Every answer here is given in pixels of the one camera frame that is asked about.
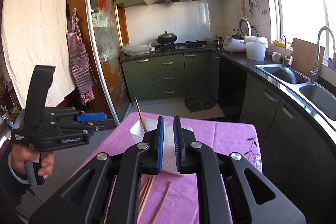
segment human hand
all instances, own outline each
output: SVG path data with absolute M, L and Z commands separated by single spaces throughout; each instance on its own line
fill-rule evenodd
M 12 168 L 21 175 L 26 175 L 25 160 L 39 162 L 40 153 L 32 148 L 22 144 L 14 144 L 11 154 Z M 46 157 L 41 160 L 41 168 L 38 175 L 46 179 L 53 172 L 55 162 L 54 152 L 49 152 Z

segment apron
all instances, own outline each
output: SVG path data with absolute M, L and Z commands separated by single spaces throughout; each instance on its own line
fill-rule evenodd
M 89 64 L 89 56 L 82 41 L 76 12 L 71 16 L 71 30 L 67 34 L 67 40 L 71 74 L 78 87 L 82 104 L 85 105 L 95 98 L 92 86 L 97 84 L 97 80 Z

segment cutting board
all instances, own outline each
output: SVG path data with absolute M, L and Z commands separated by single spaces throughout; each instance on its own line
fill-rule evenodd
M 317 45 L 298 38 L 293 39 L 293 63 L 292 68 L 309 76 L 309 72 L 314 69 Z M 320 56 L 318 69 L 321 71 L 325 48 L 320 46 Z

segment double sink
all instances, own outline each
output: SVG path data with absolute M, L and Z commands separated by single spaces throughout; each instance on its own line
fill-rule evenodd
M 292 90 L 336 131 L 336 97 L 302 73 L 280 64 L 255 67 Z

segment silver bangle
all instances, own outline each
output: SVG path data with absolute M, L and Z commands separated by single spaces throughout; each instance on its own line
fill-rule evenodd
M 18 182 L 21 182 L 22 184 L 29 184 L 28 180 L 23 180 L 15 174 L 13 167 L 12 167 L 12 163 L 11 163 L 11 155 L 12 155 L 12 152 L 9 153 L 8 155 L 8 167 L 10 169 L 10 172 L 12 173 L 12 175 L 16 178 Z

